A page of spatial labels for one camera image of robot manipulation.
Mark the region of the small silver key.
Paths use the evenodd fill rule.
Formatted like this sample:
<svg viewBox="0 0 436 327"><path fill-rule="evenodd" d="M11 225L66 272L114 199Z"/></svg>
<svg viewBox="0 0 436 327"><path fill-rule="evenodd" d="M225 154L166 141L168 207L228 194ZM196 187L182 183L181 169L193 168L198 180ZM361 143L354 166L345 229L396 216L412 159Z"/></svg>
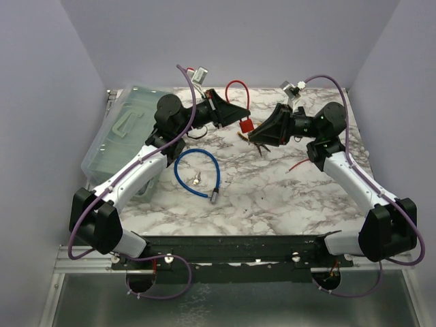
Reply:
<svg viewBox="0 0 436 327"><path fill-rule="evenodd" d="M197 172L193 180L193 185L198 185L200 181L201 181L201 172Z"/></svg>

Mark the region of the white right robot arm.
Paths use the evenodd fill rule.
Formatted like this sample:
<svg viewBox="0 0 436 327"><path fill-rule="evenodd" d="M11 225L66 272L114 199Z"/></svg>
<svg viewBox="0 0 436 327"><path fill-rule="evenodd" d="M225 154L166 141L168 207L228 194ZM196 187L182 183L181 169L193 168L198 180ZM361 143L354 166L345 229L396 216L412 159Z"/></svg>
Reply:
<svg viewBox="0 0 436 327"><path fill-rule="evenodd" d="M289 105L277 104L248 134L251 142L268 146L285 145L292 137L310 138L310 162L334 179L364 214L359 230L328 233L323 244L313 250L315 262L323 267L336 262L338 255L364 256L378 262L417 245L416 205L386 191L347 155L339 138L346 127L346 110L337 102L326 104L315 116L307 116L302 107L292 110Z"/></svg>

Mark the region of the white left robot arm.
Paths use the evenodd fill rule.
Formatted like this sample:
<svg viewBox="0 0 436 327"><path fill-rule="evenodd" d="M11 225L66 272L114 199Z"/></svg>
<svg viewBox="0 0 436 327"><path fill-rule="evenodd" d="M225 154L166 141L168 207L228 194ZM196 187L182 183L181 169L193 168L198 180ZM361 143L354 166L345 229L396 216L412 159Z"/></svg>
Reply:
<svg viewBox="0 0 436 327"><path fill-rule="evenodd" d="M134 268L150 264L146 240L121 225L119 215L124 206L180 156L185 147L183 136L190 129L208 123L226 127L250 115L248 109L228 103L214 89L207 90L202 99L189 108L174 94L158 100L153 130L133 159L101 185L92 190L81 188L74 194L70 244L79 238L101 254L126 255Z"/></svg>

